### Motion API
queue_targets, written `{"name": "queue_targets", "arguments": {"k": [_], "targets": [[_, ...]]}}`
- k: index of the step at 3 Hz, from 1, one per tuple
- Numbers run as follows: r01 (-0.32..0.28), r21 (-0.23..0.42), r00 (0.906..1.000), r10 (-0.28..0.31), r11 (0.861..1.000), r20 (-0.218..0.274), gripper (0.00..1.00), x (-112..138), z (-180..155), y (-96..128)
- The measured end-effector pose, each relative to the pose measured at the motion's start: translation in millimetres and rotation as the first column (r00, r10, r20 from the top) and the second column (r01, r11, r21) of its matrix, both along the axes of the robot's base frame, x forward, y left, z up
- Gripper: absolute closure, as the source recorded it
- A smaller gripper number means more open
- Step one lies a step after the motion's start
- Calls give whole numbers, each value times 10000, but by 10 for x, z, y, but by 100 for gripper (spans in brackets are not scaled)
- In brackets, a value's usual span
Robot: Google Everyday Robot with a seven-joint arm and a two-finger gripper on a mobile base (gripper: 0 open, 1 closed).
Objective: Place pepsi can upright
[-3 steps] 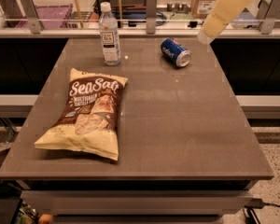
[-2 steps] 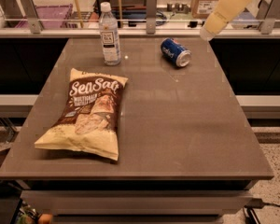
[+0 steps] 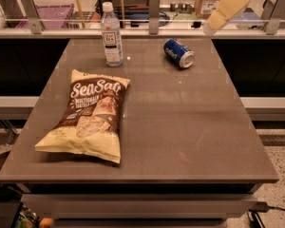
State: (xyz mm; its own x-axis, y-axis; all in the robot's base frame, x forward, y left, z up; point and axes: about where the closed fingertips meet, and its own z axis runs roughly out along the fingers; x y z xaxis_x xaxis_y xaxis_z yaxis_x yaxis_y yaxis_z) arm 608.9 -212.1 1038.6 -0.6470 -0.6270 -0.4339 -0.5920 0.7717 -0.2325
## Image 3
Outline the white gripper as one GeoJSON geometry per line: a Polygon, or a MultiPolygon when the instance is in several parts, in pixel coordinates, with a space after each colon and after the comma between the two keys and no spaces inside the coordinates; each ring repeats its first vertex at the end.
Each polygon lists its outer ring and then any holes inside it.
{"type": "Polygon", "coordinates": [[[220,0],[203,25],[204,34],[212,36],[223,29],[231,19],[243,12],[249,2],[250,0],[220,0]]]}

